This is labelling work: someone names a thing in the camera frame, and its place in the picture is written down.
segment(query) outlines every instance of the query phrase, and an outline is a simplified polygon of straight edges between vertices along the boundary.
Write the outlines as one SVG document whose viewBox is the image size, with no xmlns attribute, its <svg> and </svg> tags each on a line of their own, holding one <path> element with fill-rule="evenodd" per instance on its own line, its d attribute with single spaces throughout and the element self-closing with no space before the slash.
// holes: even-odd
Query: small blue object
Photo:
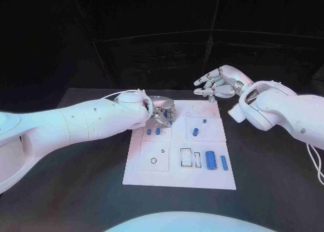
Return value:
<svg viewBox="0 0 324 232">
<path fill-rule="evenodd" d="M 216 166 L 216 154 L 213 151 L 206 151 L 206 160 L 207 160 L 207 169 L 214 170 L 217 169 Z"/>
<path fill-rule="evenodd" d="M 197 136 L 197 132 L 199 132 L 199 129 L 197 129 L 197 128 L 194 128 L 193 136 Z"/>
<path fill-rule="evenodd" d="M 227 171 L 226 157 L 220 156 L 220 159 L 222 159 L 223 170 Z"/>
</svg>

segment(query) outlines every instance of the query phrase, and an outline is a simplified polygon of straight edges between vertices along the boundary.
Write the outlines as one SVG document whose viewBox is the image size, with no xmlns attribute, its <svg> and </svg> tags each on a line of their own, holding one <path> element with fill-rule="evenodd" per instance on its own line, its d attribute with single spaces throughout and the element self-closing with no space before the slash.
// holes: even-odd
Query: white cable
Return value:
<svg viewBox="0 0 324 232">
<path fill-rule="evenodd" d="M 106 95 L 105 97 L 102 97 L 101 99 L 104 99 L 104 98 L 108 98 L 109 96 L 112 96 L 112 95 L 115 95 L 115 94 L 119 94 L 119 93 L 125 93 L 125 92 L 140 92 L 141 90 L 135 90 L 135 89 L 131 89 L 131 90 L 125 90 L 125 91 L 121 91 L 121 92 L 116 92 L 116 93 L 112 93 L 112 94 L 109 94 L 109 95 Z"/>
<path fill-rule="evenodd" d="M 311 145 L 311 148 L 312 148 L 312 150 L 314 150 L 315 153 L 317 153 L 318 166 L 317 166 L 317 163 L 315 163 L 312 154 L 311 154 L 311 152 L 310 152 L 310 144 L 307 144 L 307 150 L 308 150 L 308 153 L 310 153 L 310 157 L 311 157 L 312 163 L 314 163 L 315 168 L 317 168 L 317 171 L 318 171 L 318 172 L 317 172 L 317 177 L 318 177 L 320 183 L 324 185 L 324 182 L 323 182 L 323 180 L 321 180 L 321 176 L 323 176 L 323 178 L 324 178 L 324 174 L 323 174 L 323 172 L 321 172 L 323 161 L 321 161 L 321 157 L 320 157 L 320 154 L 318 154 L 318 152 L 317 152 L 317 149 L 315 149 L 315 147 L 314 147 L 312 145 Z"/>
</svg>

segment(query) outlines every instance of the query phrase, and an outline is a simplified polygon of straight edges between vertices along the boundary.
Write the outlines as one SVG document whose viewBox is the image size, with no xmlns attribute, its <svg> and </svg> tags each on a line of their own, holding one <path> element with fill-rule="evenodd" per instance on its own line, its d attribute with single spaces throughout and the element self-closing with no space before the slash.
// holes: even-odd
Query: white board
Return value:
<svg viewBox="0 0 324 232">
<path fill-rule="evenodd" d="M 160 127 L 157 135 L 158 124 L 148 120 L 144 128 L 132 130 L 124 185 L 236 190 L 217 102 L 176 100 L 174 103 L 171 128 Z M 197 136 L 193 136 L 194 128 L 199 129 Z M 191 150 L 191 166 L 181 166 L 181 148 Z M 207 169 L 206 151 L 216 154 L 216 170 Z M 196 165 L 197 152 L 200 167 Z M 220 156 L 226 157 L 226 171 Z"/>
</svg>

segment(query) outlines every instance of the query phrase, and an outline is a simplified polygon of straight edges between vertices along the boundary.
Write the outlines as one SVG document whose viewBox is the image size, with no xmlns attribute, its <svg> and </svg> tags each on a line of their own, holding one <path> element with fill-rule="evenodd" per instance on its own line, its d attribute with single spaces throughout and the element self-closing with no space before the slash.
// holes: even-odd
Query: table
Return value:
<svg viewBox="0 0 324 232">
<path fill-rule="evenodd" d="M 59 107 L 114 89 L 73 89 Z M 191 91 L 147 90 L 174 100 Z M 122 185 L 131 131 L 53 151 L 0 199 L 0 232 L 99 232 L 158 212 L 191 211 L 249 221 L 279 232 L 324 232 L 324 187 L 305 150 L 282 127 L 258 130 L 227 115 L 217 99 L 238 190 Z"/>
</svg>

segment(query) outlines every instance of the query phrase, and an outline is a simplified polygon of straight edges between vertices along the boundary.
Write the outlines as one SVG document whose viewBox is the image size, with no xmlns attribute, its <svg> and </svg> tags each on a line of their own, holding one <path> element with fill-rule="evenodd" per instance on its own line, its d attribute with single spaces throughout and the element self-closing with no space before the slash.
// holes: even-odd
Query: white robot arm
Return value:
<svg viewBox="0 0 324 232">
<path fill-rule="evenodd" d="M 140 90 L 125 91 L 114 101 L 102 98 L 30 114 L 0 112 L 0 194 L 52 151 L 140 128 L 150 118 L 170 127 L 174 101 Z"/>
<path fill-rule="evenodd" d="M 287 86 L 274 81 L 253 83 L 249 77 L 229 65 L 207 73 L 194 85 L 203 82 L 206 82 L 204 88 L 196 89 L 194 94 L 209 96 L 210 102 L 214 102 L 214 96 L 229 98 L 239 95 L 238 104 L 229 110 L 236 122 L 248 119 L 263 131 L 281 125 L 292 137 L 307 143 L 307 148 L 311 145 L 314 151 L 314 146 L 324 150 L 324 97 L 298 96 Z M 324 177 L 321 164 L 317 169 L 321 181 L 320 175 Z"/>
</svg>

